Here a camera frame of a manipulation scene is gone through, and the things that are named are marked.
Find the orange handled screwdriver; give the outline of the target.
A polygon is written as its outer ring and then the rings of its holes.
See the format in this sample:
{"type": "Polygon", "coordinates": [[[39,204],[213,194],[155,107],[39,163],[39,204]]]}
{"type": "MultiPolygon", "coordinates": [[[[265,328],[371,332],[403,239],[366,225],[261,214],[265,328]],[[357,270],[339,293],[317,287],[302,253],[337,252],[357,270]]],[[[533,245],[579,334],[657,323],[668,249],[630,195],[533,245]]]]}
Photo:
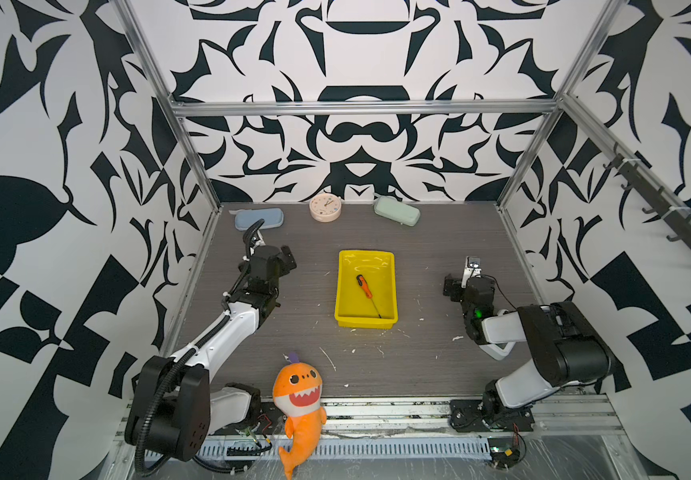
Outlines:
{"type": "Polygon", "coordinates": [[[375,303],[375,296],[373,296],[373,292],[371,292],[371,287],[369,287],[367,279],[365,279],[365,276],[363,276],[363,274],[359,274],[355,279],[357,279],[357,284],[359,284],[359,288],[361,288],[361,291],[365,293],[365,297],[367,297],[367,299],[371,301],[371,305],[373,305],[373,309],[375,309],[377,317],[381,318],[381,312],[379,312],[379,308],[377,308],[377,303],[375,303]]]}

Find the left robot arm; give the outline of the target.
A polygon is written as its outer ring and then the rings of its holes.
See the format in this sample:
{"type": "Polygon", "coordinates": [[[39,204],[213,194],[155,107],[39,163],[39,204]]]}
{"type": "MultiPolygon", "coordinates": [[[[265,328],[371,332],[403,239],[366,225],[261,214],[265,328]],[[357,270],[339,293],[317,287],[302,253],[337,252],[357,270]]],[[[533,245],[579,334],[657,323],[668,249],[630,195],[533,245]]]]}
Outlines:
{"type": "Polygon", "coordinates": [[[289,246],[254,241],[237,281],[222,296],[220,316],[182,349],[145,363],[125,427],[137,474],[151,476],[171,459],[188,462],[211,433],[247,420],[253,391],[227,386],[212,399],[211,383],[279,306],[280,279],[296,268],[289,246]]]}

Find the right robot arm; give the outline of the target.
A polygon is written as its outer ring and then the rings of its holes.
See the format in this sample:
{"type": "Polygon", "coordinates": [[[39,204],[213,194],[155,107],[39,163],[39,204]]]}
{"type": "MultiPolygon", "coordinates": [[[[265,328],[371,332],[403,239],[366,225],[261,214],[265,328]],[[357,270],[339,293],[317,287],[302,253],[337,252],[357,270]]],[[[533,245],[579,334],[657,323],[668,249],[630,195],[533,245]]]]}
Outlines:
{"type": "Polygon", "coordinates": [[[443,296],[461,305],[469,338],[495,360],[520,343],[531,359],[489,382],[480,400],[453,400],[449,425],[457,432],[529,431],[531,408],[568,387],[602,382],[617,360],[579,307],[571,301],[531,304],[495,312],[495,279],[445,276],[443,296]]]}

